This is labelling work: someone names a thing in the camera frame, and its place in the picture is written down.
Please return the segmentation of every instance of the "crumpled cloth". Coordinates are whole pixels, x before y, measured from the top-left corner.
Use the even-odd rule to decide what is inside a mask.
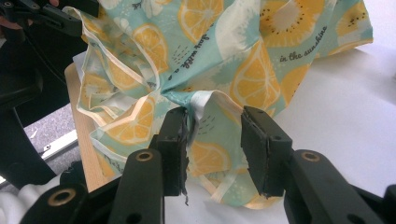
[[[315,58],[373,41],[361,0],[99,0],[83,21],[89,43],[78,111],[95,120],[103,174],[122,173],[169,109],[190,115],[189,179],[219,203],[259,209],[240,147],[250,105],[284,109]]]

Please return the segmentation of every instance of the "screw hole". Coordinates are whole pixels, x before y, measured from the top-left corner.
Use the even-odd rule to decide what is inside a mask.
[[[136,159],[138,161],[149,161],[152,158],[152,153],[151,152],[141,152],[137,154]]]
[[[361,217],[358,217],[354,214],[348,214],[346,217],[351,223],[354,223],[354,224],[365,224],[366,223]]]
[[[301,155],[306,161],[320,161],[320,156],[313,152],[303,152]]]
[[[60,206],[73,200],[76,196],[74,189],[60,189],[53,193],[48,200],[50,206]]]
[[[133,213],[126,218],[126,223],[128,224],[136,224],[142,220],[142,215],[139,213]]]

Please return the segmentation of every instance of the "black mount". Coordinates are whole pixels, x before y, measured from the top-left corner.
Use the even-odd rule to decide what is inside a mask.
[[[61,185],[43,194],[27,223],[164,223],[164,196],[186,194],[187,110],[169,111],[149,149],[132,153],[122,177],[88,193]],[[291,139],[263,111],[245,107],[242,148],[257,191],[283,196],[290,223],[396,223],[396,185],[384,198],[350,186],[323,155],[291,148]]]

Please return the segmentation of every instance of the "wooden board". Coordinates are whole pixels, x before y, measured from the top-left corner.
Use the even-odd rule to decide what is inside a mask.
[[[87,180],[88,191],[91,192],[107,183],[107,178],[103,176],[99,161],[90,140],[90,132],[95,127],[93,120],[78,112],[76,105],[78,102],[79,88],[81,86],[76,66],[72,63],[65,70],[67,89],[69,91],[70,105],[72,107],[73,119],[76,126],[78,145],[81,160],[84,167],[85,178]]]

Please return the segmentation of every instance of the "white table surface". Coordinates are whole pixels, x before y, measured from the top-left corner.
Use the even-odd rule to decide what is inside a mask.
[[[396,184],[396,1],[366,0],[375,42],[315,60],[276,122],[294,149],[324,154],[351,184],[383,196]],[[165,199],[166,223],[288,223],[283,201],[264,210],[217,204],[187,184]]]

